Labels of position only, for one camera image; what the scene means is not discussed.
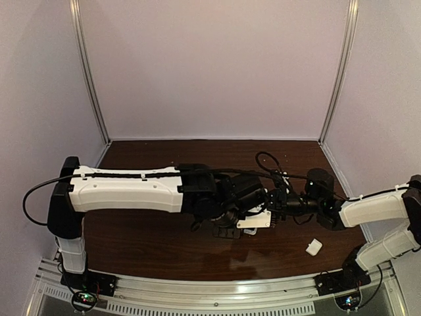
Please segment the white remote control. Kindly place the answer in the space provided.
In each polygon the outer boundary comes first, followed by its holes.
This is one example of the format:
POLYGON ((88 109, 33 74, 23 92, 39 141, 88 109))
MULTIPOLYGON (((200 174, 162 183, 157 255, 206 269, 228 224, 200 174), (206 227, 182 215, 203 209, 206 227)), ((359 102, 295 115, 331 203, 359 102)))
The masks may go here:
POLYGON ((263 210, 262 207, 255 207, 250 211, 251 215, 247 215, 243 220, 238 220, 236 228, 242 233, 254 236, 258 229, 269 228, 272 218, 270 211, 263 210))

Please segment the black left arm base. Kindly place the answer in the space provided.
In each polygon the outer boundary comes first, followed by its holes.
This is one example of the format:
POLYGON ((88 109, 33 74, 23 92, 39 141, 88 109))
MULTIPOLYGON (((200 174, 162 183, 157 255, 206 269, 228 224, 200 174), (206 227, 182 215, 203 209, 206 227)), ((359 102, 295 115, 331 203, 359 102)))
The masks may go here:
POLYGON ((113 297, 117 277, 87 270, 83 274, 63 272, 61 284, 73 290, 83 290, 102 296, 113 297))

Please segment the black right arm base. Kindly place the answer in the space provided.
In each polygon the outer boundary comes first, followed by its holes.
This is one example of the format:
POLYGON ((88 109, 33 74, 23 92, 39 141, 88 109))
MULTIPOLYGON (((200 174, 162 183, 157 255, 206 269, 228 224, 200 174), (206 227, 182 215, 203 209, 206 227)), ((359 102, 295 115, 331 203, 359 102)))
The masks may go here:
POLYGON ((367 272, 354 272, 349 269, 334 272, 323 271, 313 278, 319 296, 357 290, 371 283, 367 272))

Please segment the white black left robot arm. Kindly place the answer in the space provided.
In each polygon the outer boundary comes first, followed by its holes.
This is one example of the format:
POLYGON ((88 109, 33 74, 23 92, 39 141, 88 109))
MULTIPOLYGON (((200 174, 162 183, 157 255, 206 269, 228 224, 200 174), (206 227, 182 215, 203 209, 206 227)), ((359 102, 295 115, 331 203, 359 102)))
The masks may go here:
POLYGON ((149 170, 96 169, 67 157, 60 176, 38 184, 24 195, 53 184, 44 224, 58 243, 63 271, 87 271, 83 218, 104 209, 186 213, 196 229, 212 222, 219 233, 236 236, 243 229, 270 225, 267 191, 252 171, 219 171, 202 164, 149 170))

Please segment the white battery cover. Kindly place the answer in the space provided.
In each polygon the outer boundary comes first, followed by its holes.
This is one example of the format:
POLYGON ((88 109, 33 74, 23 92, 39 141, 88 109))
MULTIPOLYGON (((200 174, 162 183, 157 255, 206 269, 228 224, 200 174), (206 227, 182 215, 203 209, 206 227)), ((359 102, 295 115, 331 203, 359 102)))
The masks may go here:
POLYGON ((322 242, 314 238, 312 242, 307 246, 306 252, 311 256, 316 256, 322 249, 322 242))

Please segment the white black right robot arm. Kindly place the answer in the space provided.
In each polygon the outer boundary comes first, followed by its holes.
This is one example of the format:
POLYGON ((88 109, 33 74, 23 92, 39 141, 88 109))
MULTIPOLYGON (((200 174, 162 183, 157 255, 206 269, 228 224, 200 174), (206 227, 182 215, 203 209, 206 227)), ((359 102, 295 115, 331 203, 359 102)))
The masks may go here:
POLYGON ((276 178, 276 189, 268 194, 268 209, 276 217, 309 215, 331 231, 402 219, 382 239, 356 247, 343 263, 344 271, 363 274, 385 261, 420 250, 420 175, 392 189, 349 199, 334 193, 334 178, 324 169, 307 173, 302 194, 294 192, 285 177, 276 178))

